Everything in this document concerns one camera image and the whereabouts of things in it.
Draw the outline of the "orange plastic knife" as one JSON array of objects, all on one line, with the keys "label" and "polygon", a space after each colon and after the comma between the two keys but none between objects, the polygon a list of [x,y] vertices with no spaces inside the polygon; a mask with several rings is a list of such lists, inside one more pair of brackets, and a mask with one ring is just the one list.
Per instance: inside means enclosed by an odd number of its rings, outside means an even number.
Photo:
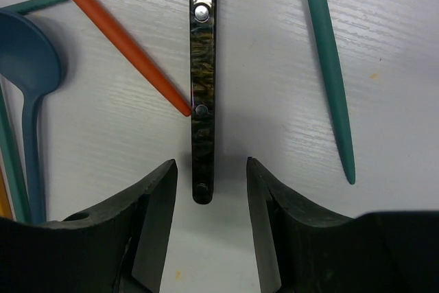
[{"label": "orange plastic knife", "polygon": [[191,114],[186,99],[143,48],[98,0],[73,0],[127,61],[181,114]]}]

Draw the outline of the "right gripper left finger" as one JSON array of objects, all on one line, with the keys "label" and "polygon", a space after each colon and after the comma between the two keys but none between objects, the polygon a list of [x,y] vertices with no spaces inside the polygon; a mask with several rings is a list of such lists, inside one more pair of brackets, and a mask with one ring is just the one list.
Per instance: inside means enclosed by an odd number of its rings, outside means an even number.
[{"label": "right gripper left finger", "polygon": [[158,292],[178,168],[165,161],[139,182],[62,221],[1,220],[2,292]]}]

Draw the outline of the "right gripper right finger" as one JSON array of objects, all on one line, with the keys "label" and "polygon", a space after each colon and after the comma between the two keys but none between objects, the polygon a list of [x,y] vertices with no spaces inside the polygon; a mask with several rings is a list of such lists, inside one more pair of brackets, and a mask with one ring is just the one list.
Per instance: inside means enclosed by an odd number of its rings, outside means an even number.
[{"label": "right gripper right finger", "polygon": [[262,292],[437,292],[438,212],[349,218],[246,163]]}]

